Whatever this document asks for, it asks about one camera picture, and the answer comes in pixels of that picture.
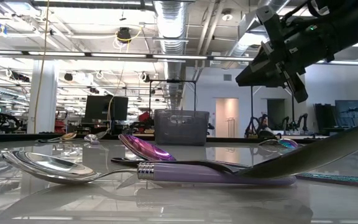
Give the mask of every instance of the air duct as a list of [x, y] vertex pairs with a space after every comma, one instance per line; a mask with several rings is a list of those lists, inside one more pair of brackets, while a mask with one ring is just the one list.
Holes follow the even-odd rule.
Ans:
[[[275, 12], [280, 12], [291, 0], [261, 0], [258, 3], [258, 8], [262, 6], [270, 6]], [[255, 11], [247, 13], [238, 26], [239, 41], [227, 53], [226, 56], [240, 57], [255, 41], [259, 43], [267, 38], [266, 33], [251, 34], [250, 30], [260, 26], [259, 20], [256, 17]]]
[[[185, 37], [187, 3], [176, 1], [155, 1], [157, 13], [157, 26], [159, 36], [163, 38], [183, 39]], [[185, 53], [183, 41], [164, 40], [160, 41], [161, 50], [164, 54], [181, 55]], [[181, 79], [181, 63], [164, 62], [165, 79]], [[181, 93], [177, 85], [167, 84], [169, 107], [179, 107]]]

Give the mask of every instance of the black monitor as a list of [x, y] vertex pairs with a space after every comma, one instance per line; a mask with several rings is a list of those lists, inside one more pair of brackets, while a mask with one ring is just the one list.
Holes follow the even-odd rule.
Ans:
[[[109, 102], [112, 96], [88, 96], [86, 99], [85, 120], [92, 119], [107, 120]], [[128, 98], [115, 96], [110, 106], [110, 117], [115, 121], [125, 121], [127, 119]]]
[[336, 100], [337, 123], [341, 127], [358, 126], [358, 100]]

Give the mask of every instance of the white pillar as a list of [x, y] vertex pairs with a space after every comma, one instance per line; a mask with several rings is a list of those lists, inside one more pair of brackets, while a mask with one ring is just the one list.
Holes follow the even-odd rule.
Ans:
[[58, 62], [46, 60], [44, 63], [44, 74], [42, 75], [42, 83], [38, 99], [36, 130], [34, 130], [35, 105], [37, 103], [41, 66], [41, 60], [34, 60], [30, 91], [30, 110], [27, 123], [28, 134], [53, 132], [55, 128], [56, 93], [59, 68]]

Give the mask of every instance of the plastic bin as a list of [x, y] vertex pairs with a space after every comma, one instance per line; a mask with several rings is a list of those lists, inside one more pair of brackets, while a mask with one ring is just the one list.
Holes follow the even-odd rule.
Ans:
[[154, 135], [157, 144], [204, 146], [209, 112], [155, 110]]

